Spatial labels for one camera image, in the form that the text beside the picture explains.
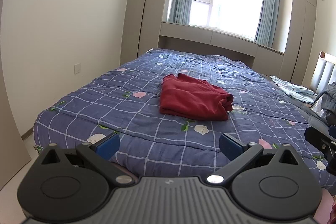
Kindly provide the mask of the tall beige right wardrobe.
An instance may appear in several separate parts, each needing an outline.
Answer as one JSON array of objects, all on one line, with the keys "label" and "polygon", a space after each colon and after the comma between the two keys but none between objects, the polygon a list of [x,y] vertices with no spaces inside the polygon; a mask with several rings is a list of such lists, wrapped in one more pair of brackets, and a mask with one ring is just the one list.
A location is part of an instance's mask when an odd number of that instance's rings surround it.
[{"label": "tall beige right wardrobe", "polygon": [[313,44],[317,0],[282,0],[290,11],[285,28],[286,46],[279,76],[300,85],[307,69]]}]

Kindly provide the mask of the dark red knit garment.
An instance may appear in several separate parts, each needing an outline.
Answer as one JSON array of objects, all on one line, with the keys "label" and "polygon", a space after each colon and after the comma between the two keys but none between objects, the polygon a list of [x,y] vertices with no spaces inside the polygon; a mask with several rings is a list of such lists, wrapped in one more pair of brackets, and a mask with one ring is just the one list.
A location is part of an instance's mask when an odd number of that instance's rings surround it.
[{"label": "dark red knit garment", "polygon": [[159,111],[196,121],[226,121],[233,101],[224,89],[179,73],[163,78]]}]

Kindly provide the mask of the grey clothes pile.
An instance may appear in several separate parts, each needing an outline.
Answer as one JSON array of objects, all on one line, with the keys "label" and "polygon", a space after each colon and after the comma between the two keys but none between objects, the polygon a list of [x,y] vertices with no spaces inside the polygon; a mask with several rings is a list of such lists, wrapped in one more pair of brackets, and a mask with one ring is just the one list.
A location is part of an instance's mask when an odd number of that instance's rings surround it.
[{"label": "grey clothes pile", "polygon": [[336,120],[336,88],[335,82],[327,85],[315,99],[311,110],[315,112],[328,126],[335,125]]}]

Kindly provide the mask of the right blue curtain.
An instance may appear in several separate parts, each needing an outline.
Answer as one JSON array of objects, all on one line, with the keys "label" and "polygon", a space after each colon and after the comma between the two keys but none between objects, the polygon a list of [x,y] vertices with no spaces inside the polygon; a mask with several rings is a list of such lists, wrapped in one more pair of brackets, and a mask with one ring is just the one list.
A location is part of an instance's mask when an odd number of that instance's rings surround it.
[{"label": "right blue curtain", "polygon": [[262,0],[259,24],[255,36],[257,44],[272,47],[279,5],[280,0]]}]

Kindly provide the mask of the beige window bench cabinet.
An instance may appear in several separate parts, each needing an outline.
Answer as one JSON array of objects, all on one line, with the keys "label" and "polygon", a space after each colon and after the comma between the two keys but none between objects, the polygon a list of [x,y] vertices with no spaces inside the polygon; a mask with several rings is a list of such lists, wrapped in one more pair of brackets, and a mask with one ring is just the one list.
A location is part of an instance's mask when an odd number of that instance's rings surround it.
[{"label": "beige window bench cabinet", "polygon": [[206,28],[162,22],[161,48],[199,55],[221,55],[264,75],[278,76],[284,54],[272,48],[223,32]]}]

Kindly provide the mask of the light blue patterned cloth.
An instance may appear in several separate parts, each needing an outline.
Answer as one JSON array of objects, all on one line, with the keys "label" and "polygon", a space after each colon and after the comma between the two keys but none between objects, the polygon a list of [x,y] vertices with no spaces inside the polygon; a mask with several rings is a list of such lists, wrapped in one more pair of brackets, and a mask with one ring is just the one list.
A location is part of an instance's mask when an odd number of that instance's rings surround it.
[{"label": "light blue patterned cloth", "polygon": [[292,84],[276,76],[270,76],[270,78],[287,96],[300,102],[312,105],[318,96],[314,91],[304,86]]}]

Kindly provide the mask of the tall beige wardrobe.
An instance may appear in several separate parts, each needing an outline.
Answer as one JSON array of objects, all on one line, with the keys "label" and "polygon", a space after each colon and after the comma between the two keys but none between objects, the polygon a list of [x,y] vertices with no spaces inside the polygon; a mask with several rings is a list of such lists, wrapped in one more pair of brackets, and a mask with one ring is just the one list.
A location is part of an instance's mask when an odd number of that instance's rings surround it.
[{"label": "tall beige wardrobe", "polygon": [[120,63],[157,48],[161,23],[167,20],[169,0],[127,0]]},{"label": "tall beige wardrobe", "polygon": [[285,28],[286,46],[279,76],[300,85],[307,69],[313,44],[317,0],[282,0],[290,11]]}]

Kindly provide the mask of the white wall socket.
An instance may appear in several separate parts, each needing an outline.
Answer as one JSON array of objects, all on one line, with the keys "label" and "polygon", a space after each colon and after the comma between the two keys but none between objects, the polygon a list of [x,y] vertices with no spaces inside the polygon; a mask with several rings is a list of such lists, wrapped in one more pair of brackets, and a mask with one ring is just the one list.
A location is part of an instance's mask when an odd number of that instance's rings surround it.
[{"label": "white wall socket", "polygon": [[74,65],[74,74],[76,75],[76,74],[78,74],[80,72],[81,72],[81,64],[80,63],[75,64]]}]

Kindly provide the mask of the padded grey headboard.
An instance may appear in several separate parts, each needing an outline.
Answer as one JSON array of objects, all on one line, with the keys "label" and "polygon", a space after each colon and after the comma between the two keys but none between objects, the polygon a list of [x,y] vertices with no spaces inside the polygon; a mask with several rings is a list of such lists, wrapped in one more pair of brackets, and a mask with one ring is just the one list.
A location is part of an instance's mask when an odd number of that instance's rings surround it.
[{"label": "padded grey headboard", "polygon": [[316,93],[320,93],[327,85],[334,83],[335,78],[335,56],[321,51],[311,79],[310,89]]}]

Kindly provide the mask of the tall beige left wardrobe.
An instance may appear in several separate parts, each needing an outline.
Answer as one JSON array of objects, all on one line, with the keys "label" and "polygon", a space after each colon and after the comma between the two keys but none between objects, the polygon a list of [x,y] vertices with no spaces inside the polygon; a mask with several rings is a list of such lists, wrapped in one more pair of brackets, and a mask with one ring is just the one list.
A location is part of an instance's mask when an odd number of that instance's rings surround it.
[{"label": "tall beige left wardrobe", "polygon": [[161,23],[167,20],[169,0],[127,0],[120,63],[157,48]]}]

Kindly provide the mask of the blue checked floral quilt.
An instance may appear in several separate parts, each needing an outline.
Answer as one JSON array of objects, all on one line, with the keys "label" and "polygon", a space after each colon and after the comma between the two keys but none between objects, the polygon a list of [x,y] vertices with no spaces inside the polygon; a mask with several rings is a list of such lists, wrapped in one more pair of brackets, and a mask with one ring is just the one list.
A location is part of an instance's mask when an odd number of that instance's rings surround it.
[{"label": "blue checked floral quilt", "polygon": [[[228,120],[161,114],[163,78],[179,73],[231,93]],[[312,123],[312,116],[241,61],[156,49],[93,79],[41,112],[34,124],[34,141],[37,151],[50,143],[70,149],[117,132],[120,148],[112,162],[136,176],[159,177],[206,177],[225,166],[229,160],[219,148],[223,133],[272,149],[288,143],[320,186],[335,193],[335,177],[326,170],[326,159],[304,138]]]}]

